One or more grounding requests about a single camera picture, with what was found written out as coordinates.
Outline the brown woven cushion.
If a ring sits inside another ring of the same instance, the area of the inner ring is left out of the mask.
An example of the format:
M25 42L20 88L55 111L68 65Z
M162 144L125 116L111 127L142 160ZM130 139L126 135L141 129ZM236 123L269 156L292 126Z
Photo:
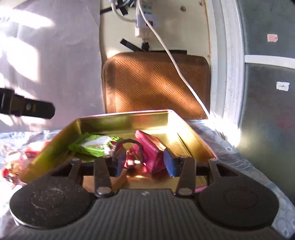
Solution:
M171 109L183 119L206 119L165 52L125 52L102 72L107 113Z

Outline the blue patterned bed sheet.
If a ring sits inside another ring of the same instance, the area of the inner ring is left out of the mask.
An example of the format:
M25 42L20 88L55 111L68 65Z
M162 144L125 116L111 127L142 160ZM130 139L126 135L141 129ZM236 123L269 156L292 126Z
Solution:
M289 198L269 180L261 171L255 168L246 158L242 157L240 152L234 148L228 141L223 140L209 125L207 120L187 121L188 125L199 134L203 140L211 147L218 159L251 177L255 181L269 188L279 199L279 212L275 217L272 227L286 239L294 236L294 205ZM43 131L12 131L1 133L1 167L9 162L9 152L21 152L29 143L37 143L44 140L53 140L60 132L57 130ZM15 222L8 209L8 202L15 193L14 185L1 177L1 190L4 191L4 197L1 197L1 237L8 234L10 230L16 228Z

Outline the red cigarette box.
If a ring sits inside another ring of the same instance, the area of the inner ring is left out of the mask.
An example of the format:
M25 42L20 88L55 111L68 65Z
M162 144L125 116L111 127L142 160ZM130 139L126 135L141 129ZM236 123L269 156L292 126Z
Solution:
M28 159L33 159L35 158L41 151L37 150L26 150L25 155L27 156Z

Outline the white window frame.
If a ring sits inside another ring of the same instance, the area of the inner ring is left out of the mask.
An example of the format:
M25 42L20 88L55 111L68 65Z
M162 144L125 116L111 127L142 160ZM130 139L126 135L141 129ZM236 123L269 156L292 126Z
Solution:
M210 113L237 125L242 111L245 65L293 69L294 59L245 54L237 1L205 1L205 5L211 57Z

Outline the red candy wrappers pile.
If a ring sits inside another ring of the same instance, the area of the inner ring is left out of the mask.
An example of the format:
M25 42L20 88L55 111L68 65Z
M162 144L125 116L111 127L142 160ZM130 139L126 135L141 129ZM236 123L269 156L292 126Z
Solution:
M130 138L114 142L112 164L121 173L123 169L134 169L144 162L144 150L141 143Z

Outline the pink macaron biscuit tin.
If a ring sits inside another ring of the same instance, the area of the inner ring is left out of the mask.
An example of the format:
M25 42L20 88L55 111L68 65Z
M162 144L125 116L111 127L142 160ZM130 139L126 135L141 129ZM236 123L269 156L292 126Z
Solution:
M159 138L175 155L193 157L199 164L216 158L204 140L172 110L102 114L83 117L66 126L30 163L20 179L29 184L73 157L92 161L90 156L69 150L69 145L85 133L129 139L135 137L137 130ZM179 178L171 178L165 171L150 175L144 165L139 165L117 177L115 185L111 181L97 184L94 176L90 180L95 195L101 197L120 188L176 191Z

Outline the green snack packet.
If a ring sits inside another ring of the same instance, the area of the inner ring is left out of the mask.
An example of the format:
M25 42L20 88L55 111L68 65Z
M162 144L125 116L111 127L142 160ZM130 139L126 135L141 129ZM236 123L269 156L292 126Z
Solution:
M119 136L106 136L85 133L69 145L69 149L75 153L92 157L112 156L115 145L122 138Z

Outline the magenta leather pouch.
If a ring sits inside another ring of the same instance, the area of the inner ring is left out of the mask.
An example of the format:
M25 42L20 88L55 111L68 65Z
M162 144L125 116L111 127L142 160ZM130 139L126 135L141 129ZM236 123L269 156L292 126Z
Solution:
M150 174L155 174L165 169L164 150L166 145L157 137L143 131L135 132L136 141L143 147L143 163Z

